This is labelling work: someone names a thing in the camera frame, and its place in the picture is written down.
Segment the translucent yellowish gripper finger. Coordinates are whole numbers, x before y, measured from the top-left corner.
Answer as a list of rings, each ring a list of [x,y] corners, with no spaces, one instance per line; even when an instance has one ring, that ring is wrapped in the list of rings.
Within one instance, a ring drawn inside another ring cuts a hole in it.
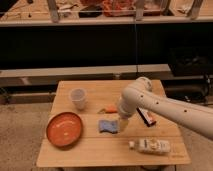
[[[119,131],[122,132],[126,129],[128,126],[129,120],[125,118],[120,118],[119,119]]]

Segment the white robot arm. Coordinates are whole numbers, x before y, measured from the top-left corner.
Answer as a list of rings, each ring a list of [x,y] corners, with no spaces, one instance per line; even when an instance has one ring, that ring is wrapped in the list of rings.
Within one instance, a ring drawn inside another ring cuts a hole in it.
[[[151,81],[146,77],[139,77],[128,84],[117,104],[122,119],[130,118],[137,108],[154,112],[213,140],[212,108],[156,95],[152,92]]]

